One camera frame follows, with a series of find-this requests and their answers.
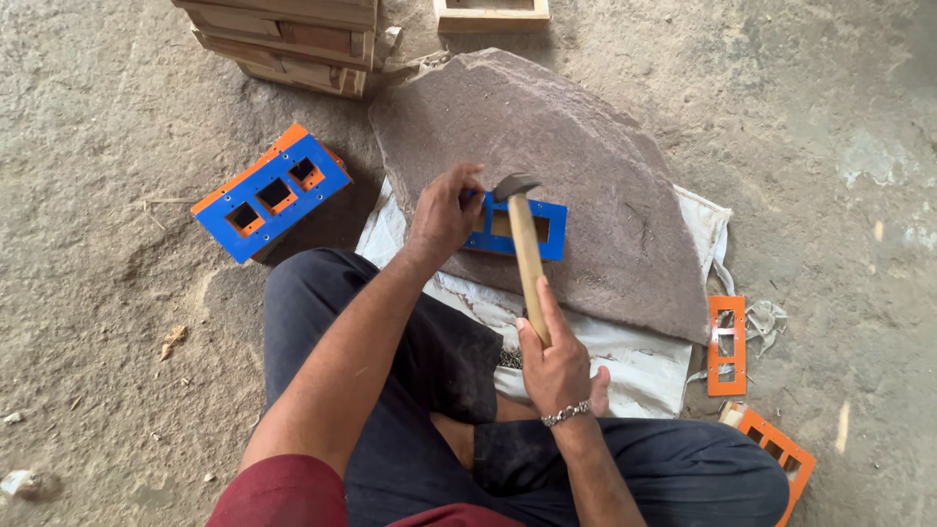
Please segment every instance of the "maroon shirt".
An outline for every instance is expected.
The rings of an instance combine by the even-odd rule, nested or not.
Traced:
[[[287,454],[264,459],[238,474],[218,498],[206,527],[348,525],[345,486],[324,462]],[[493,510],[452,504],[391,523],[389,527],[523,527]]]

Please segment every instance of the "dark pants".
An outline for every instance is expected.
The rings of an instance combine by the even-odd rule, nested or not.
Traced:
[[[364,258],[332,249],[297,254],[274,269],[264,294],[268,406],[377,273]],[[367,321],[357,323],[368,330]],[[345,472],[351,526],[386,525],[458,503],[485,506],[531,527],[579,524],[550,430],[539,420],[491,422],[500,348],[500,336],[490,329],[421,296]],[[472,474],[430,422],[430,412],[476,424]],[[675,419],[600,423],[649,525],[774,527],[787,506],[787,478],[778,462],[731,427]]]

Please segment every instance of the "large brown stone slab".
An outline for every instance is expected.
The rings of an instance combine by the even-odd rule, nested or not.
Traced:
[[[455,160],[483,163],[486,188],[533,173],[543,189],[532,198],[569,207],[563,261],[543,269],[562,304],[708,341],[703,277],[667,167],[626,113],[489,49],[388,90],[369,116],[408,221],[421,190]],[[521,293],[510,257],[460,250],[442,270]]]

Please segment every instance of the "silver bracelet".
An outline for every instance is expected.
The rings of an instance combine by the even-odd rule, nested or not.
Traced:
[[[552,427],[560,421],[565,421],[574,415],[584,414],[592,410],[592,401],[586,399],[575,406],[567,406],[559,411],[559,414],[541,417],[540,420],[547,426]]]

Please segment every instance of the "bare foot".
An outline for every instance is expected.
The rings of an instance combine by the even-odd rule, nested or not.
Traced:
[[[439,430],[439,435],[449,444],[462,466],[471,472],[475,462],[475,426],[436,412],[430,412],[429,420]]]
[[[608,385],[612,382],[612,372],[605,366],[599,366],[599,371],[596,371],[591,381],[592,393],[588,398],[592,401],[592,414],[602,417],[608,412]]]
[[[596,417],[602,417],[608,412],[608,385],[612,382],[612,373],[605,366],[599,366],[599,370],[595,373],[595,377],[592,377],[591,382],[592,392],[589,394],[589,400],[592,401],[592,414]],[[537,409],[532,406],[505,399],[501,395],[497,395],[497,398],[498,415],[495,417],[496,423],[540,418],[540,412],[537,412]]]

